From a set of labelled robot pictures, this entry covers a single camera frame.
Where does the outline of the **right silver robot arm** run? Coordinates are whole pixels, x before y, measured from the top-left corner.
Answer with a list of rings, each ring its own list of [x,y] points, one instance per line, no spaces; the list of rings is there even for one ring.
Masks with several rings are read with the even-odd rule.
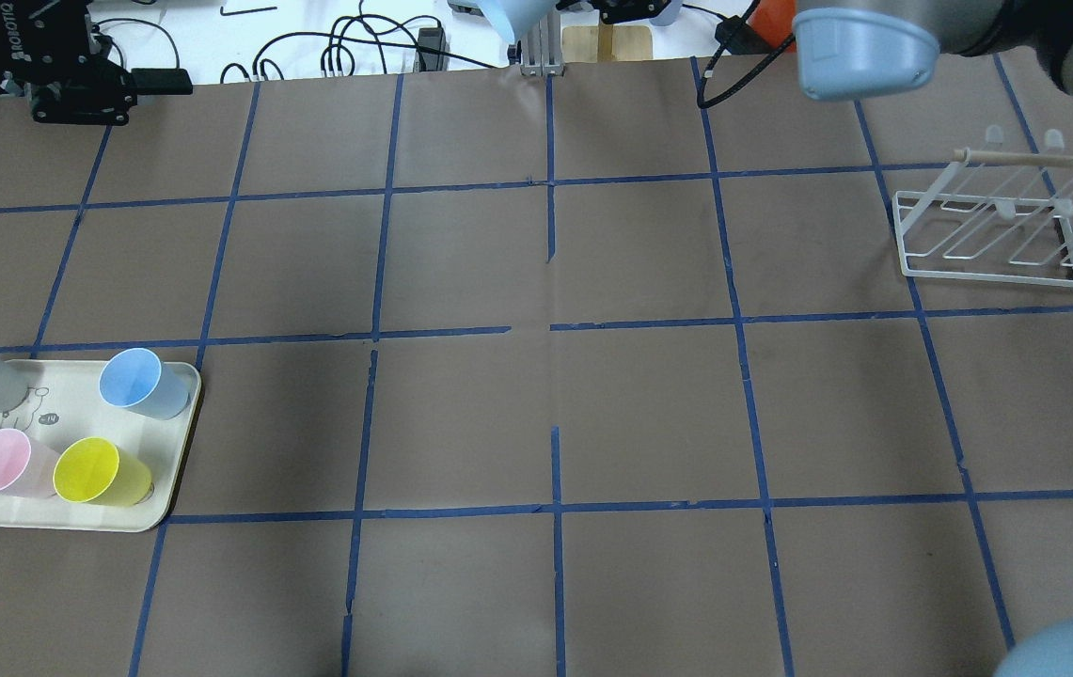
[[[851,102],[932,80],[940,53],[976,57],[1027,44],[1073,98],[1073,1],[794,1],[790,33],[804,94]],[[1009,652],[995,676],[1073,676],[1073,618]]]

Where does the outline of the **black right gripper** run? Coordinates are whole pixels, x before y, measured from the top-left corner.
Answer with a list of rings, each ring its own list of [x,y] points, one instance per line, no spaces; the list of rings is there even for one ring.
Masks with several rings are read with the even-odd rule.
[[[607,25],[638,23],[661,16],[672,1],[668,0],[597,0],[592,8]]]

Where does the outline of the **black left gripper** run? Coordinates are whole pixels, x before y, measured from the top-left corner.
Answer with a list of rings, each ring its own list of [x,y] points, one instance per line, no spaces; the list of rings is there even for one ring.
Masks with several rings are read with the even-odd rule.
[[[191,95],[180,67],[128,70],[87,1],[0,1],[0,91],[42,124],[122,127],[144,95]]]

